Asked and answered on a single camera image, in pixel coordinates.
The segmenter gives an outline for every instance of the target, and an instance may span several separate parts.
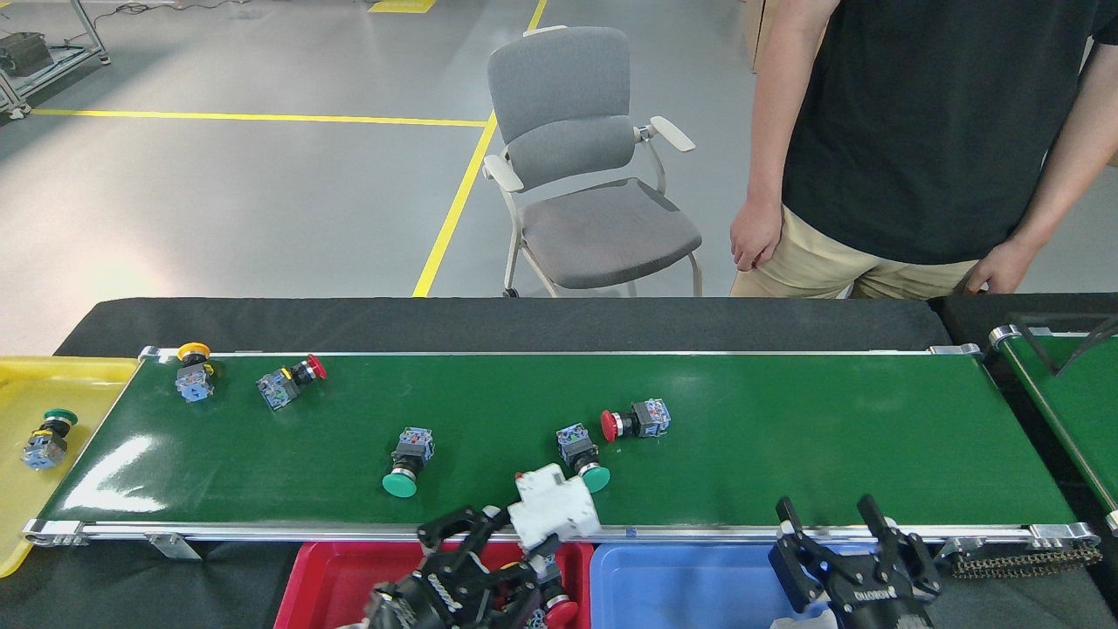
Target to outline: green conveyor belt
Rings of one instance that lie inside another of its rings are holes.
[[[1073,516],[985,372],[959,355],[348,355],[271,411],[255,381],[301,358],[215,359],[186,403],[177,361],[143,363],[41,520],[415,524],[515,499],[584,422],[613,480],[606,525],[859,523],[864,493],[906,525],[1064,524]],[[607,445],[603,409],[662,398],[659,439]],[[405,427],[434,431],[418,494],[380,487]]]
[[[1082,337],[1035,337],[1063,365]],[[1024,339],[998,346],[1107,512],[1118,509],[1118,339],[1052,375]]]

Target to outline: khaki shorts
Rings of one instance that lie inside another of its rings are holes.
[[[930,298],[961,292],[977,259],[907,264],[851,248],[784,208],[780,244],[771,259],[738,271],[730,296]]]

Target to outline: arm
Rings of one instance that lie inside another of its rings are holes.
[[[1041,247],[1118,150],[1118,46],[1097,45],[1021,223],[975,265],[967,292],[1017,288]]]
[[[761,50],[754,97],[746,202],[730,223],[730,252],[741,270],[768,261],[780,241],[780,189],[788,141],[812,75],[819,36],[839,0],[784,0]]]

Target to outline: yellow floor line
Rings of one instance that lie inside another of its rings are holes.
[[[528,22],[528,28],[524,30],[532,30],[539,27],[540,18],[543,17],[543,8],[547,6],[548,0],[540,0],[536,4],[536,12],[532,13],[532,19]],[[438,230],[438,237],[435,238],[435,246],[432,247],[430,254],[427,256],[427,263],[423,266],[423,273],[419,274],[419,280],[416,283],[416,289],[411,290],[411,296],[427,296],[430,293],[430,286],[435,283],[435,274],[438,273],[438,267],[443,264],[446,247],[451,245],[451,237],[454,236],[454,229],[458,226],[458,218],[462,217],[462,208],[466,206],[470,191],[474,188],[474,181],[477,179],[477,169],[482,165],[482,160],[485,158],[485,149],[489,147],[495,130],[496,112],[490,114],[489,122],[485,123],[485,131],[482,132],[481,139],[477,140],[477,146],[474,147],[474,154],[470,158],[470,165],[466,166],[466,173],[462,175],[462,182],[458,183],[458,192],[454,194],[451,209],[446,212],[446,219],[443,220],[443,228]]]
[[[126,112],[112,109],[46,109],[36,108],[39,115],[83,115],[94,117],[158,117],[172,120],[253,120],[280,122],[349,122],[361,124],[416,124],[425,126],[484,127],[481,120],[440,120],[426,117],[377,117],[364,115],[288,115],[258,113],[196,113],[196,112]]]
[[[369,8],[370,13],[426,13],[438,0],[381,0]]]

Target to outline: yellow tray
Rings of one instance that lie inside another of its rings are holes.
[[[134,359],[0,358],[0,579],[31,549],[20,532],[42,509],[135,372]],[[78,422],[66,459],[47,470],[23,465],[23,446],[50,409]]]

